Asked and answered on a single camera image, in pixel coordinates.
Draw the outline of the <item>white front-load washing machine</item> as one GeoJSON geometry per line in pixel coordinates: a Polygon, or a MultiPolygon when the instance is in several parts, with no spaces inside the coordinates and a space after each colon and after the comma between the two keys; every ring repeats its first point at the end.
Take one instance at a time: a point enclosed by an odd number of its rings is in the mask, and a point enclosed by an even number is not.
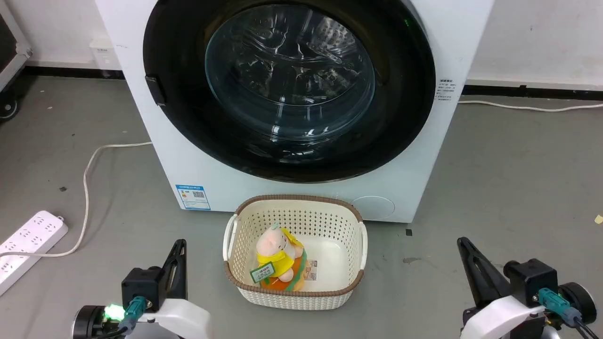
{"type": "Polygon", "coordinates": [[[145,81],[143,44],[158,0],[94,0],[155,152],[181,209],[175,185],[203,186],[211,211],[233,212],[248,198],[295,194],[351,202],[381,196],[395,204],[384,222],[411,223],[416,216],[454,116],[478,45],[496,0],[404,0],[416,11],[432,48],[437,86],[456,84],[452,101],[434,99],[427,122],[413,142],[389,163],[355,178],[289,183],[252,176],[198,149],[153,101],[145,81]]]}

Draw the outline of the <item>white wall socket box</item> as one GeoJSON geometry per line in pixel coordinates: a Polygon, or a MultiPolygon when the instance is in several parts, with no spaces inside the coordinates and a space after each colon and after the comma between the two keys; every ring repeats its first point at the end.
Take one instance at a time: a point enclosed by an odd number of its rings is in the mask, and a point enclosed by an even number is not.
{"type": "Polygon", "coordinates": [[[118,71],[122,67],[119,64],[114,46],[108,37],[97,37],[89,43],[89,48],[95,58],[99,69],[118,71]]]}

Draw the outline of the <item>white power strip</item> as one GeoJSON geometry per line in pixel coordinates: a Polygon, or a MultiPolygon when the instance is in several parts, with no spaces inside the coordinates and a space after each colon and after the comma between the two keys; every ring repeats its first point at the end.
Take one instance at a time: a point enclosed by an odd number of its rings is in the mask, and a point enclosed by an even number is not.
{"type": "Polygon", "coordinates": [[[61,217],[42,210],[0,245],[0,296],[40,259],[24,253],[47,253],[68,232],[61,217]]]}

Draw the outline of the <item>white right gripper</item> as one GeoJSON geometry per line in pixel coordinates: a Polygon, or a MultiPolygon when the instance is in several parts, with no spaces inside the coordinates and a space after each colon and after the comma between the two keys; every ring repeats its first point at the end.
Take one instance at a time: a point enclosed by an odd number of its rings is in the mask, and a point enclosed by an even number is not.
{"type": "Polygon", "coordinates": [[[510,296],[506,277],[469,238],[459,238],[457,245],[475,306],[484,307],[466,322],[459,339],[500,339],[530,315],[545,311],[543,305],[527,307],[510,296]]]}

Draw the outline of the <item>black metal cart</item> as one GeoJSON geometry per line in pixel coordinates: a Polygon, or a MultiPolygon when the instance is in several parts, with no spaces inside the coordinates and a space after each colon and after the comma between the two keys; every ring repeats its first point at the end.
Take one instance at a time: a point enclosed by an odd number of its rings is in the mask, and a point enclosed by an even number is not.
{"type": "Polygon", "coordinates": [[[13,84],[32,53],[6,0],[0,0],[0,124],[13,119],[21,109],[13,84]]]}

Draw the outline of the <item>white text warning sticker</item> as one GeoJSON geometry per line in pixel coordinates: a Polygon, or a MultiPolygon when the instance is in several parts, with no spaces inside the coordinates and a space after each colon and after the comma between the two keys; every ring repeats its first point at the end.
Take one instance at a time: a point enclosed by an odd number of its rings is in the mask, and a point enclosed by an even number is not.
{"type": "Polygon", "coordinates": [[[456,84],[451,79],[440,79],[435,91],[434,99],[437,101],[452,101],[456,91],[456,84]]]}

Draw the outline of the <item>pink yellow plush doll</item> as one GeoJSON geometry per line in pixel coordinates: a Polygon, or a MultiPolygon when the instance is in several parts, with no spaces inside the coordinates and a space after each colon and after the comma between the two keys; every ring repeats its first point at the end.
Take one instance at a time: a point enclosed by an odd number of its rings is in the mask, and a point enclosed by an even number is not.
{"type": "Polygon", "coordinates": [[[304,245],[288,229],[273,223],[256,243],[258,266],[250,271],[253,283],[276,291],[301,291],[309,267],[304,245]]]}

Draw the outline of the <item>round black glass washer door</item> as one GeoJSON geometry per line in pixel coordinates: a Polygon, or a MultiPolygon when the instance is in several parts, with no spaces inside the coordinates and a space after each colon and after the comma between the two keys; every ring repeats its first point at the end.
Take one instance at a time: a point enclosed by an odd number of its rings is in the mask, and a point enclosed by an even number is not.
{"type": "Polygon", "coordinates": [[[436,67],[404,0],[158,0],[143,42],[159,106],[214,159],[259,178],[355,178],[409,147],[436,67]]]}

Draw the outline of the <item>blue energy label sticker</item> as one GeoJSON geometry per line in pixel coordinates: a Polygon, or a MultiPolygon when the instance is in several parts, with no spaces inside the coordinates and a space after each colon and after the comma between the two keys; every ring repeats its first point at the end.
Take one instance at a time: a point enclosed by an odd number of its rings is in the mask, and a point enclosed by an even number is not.
{"type": "Polygon", "coordinates": [[[203,186],[175,185],[175,189],[184,210],[212,210],[203,186]]]}

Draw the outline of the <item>cream perforated laundry basket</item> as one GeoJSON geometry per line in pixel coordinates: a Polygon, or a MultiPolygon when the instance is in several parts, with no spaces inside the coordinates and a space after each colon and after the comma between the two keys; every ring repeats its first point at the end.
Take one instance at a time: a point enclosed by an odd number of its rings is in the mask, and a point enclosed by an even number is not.
{"type": "Polygon", "coordinates": [[[228,279],[249,302],[290,310],[330,310],[343,306],[364,276],[368,238],[360,213],[348,202],[308,195],[249,198],[229,219],[223,240],[228,279]],[[307,260],[318,261],[316,281],[301,291],[276,291],[253,283],[256,243],[278,222],[303,245],[307,260]]]}

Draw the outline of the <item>round white filter cover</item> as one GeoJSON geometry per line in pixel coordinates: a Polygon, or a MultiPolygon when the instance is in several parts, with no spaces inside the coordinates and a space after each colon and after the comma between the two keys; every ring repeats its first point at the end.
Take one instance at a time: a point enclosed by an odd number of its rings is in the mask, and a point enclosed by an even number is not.
{"type": "Polygon", "coordinates": [[[394,202],[381,196],[358,197],[350,204],[360,213],[362,219],[369,221],[383,221],[395,211],[394,202]]]}

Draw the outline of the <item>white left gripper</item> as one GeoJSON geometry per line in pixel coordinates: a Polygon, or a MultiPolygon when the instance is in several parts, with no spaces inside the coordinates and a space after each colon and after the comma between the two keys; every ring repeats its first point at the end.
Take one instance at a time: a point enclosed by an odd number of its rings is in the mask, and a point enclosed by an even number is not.
{"type": "Polygon", "coordinates": [[[211,339],[211,315],[188,299],[187,241],[177,240],[163,265],[166,300],[155,313],[145,313],[126,339],[211,339]]]}

